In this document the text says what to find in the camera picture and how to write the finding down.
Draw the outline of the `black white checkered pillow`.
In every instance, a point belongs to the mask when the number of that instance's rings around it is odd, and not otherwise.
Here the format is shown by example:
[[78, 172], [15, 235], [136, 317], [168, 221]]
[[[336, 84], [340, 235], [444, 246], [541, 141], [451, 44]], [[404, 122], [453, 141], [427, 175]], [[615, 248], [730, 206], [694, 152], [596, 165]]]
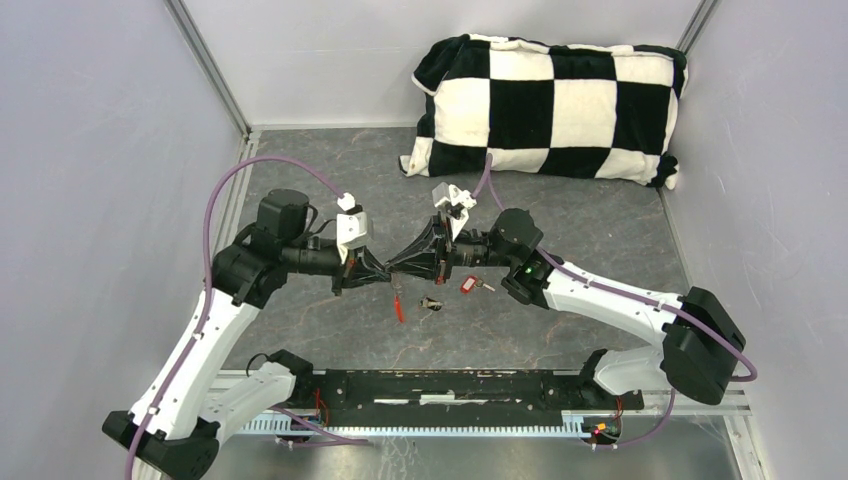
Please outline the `black white checkered pillow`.
[[656, 45], [548, 45], [463, 34], [412, 74], [425, 110], [407, 176], [495, 171], [619, 179], [673, 189], [669, 146], [688, 61]]

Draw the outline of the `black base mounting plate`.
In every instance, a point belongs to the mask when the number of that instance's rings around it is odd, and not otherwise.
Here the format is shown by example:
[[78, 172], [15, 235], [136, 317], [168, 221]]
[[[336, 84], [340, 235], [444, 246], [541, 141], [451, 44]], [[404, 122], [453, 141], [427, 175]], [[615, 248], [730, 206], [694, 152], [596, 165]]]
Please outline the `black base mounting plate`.
[[615, 396], [586, 375], [557, 370], [341, 370], [297, 379], [272, 400], [326, 413], [332, 427], [553, 427], [564, 412], [636, 411], [639, 393]]

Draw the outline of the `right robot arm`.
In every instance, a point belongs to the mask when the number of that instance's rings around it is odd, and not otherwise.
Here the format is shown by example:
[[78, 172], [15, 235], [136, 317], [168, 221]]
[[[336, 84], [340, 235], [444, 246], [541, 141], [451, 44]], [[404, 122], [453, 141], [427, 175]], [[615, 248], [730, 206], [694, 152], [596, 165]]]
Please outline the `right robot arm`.
[[592, 275], [539, 249], [542, 238], [526, 210], [502, 211], [487, 232], [455, 233], [437, 214], [387, 269], [441, 284], [456, 267], [506, 267], [501, 286], [519, 303], [579, 314], [645, 341], [594, 353], [577, 382], [591, 408], [643, 389], [671, 388], [706, 405], [723, 400], [746, 340], [712, 292], [651, 292]]

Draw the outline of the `small black key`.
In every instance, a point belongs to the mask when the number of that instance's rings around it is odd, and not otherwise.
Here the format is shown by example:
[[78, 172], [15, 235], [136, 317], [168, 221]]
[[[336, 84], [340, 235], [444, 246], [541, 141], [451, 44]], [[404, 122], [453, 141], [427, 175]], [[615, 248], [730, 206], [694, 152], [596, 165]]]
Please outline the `small black key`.
[[422, 298], [419, 301], [419, 305], [422, 308], [425, 308], [425, 309], [428, 309], [428, 310], [431, 310], [431, 311], [434, 311], [434, 312], [440, 311], [444, 307], [444, 304], [441, 301], [435, 300], [435, 299], [430, 298], [430, 297]]

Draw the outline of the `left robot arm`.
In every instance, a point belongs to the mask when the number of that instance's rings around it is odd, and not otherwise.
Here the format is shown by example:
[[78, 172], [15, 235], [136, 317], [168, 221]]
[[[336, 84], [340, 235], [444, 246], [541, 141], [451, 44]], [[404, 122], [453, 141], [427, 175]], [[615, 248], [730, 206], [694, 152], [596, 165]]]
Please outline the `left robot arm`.
[[199, 479], [255, 417], [283, 402], [297, 408], [312, 399], [312, 365], [284, 351], [224, 393], [209, 391], [236, 341], [291, 275], [326, 277], [334, 293], [388, 280], [367, 249], [370, 222], [362, 207], [347, 193], [337, 204], [335, 235], [323, 238], [307, 195], [273, 190], [255, 221], [207, 256], [198, 304], [165, 365], [129, 410], [114, 411], [103, 423], [103, 432], [128, 451], [128, 478], [155, 472]]

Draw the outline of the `red grey keyring holder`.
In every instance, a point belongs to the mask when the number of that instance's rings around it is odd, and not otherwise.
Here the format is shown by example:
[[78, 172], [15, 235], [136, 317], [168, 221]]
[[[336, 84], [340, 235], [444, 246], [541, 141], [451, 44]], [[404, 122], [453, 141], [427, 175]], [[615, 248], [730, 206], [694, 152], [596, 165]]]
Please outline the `red grey keyring holder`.
[[394, 295], [394, 308], [395, 313], [400, 324], [405, 322], [405, 314], [402, 305], [402, 297], [403, 297], [403, 287], [402, 282], [400, 280], [400, 276], [396, 273], [392, 273], [390, 275], [390, 284], [393, 290]]

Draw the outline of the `red tag key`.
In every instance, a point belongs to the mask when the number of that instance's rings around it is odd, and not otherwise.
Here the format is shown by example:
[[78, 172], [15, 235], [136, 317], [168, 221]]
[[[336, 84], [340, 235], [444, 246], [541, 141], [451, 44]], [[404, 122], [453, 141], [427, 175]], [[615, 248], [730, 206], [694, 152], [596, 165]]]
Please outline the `red tag key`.
[[475, 289], [485, 289], [491, 292], [495, 292], [495, 288], [484, 281], [482, 278], [476, 276], [468, 276], [460, 285], [460, 291], [463, 294], [469, 294]]

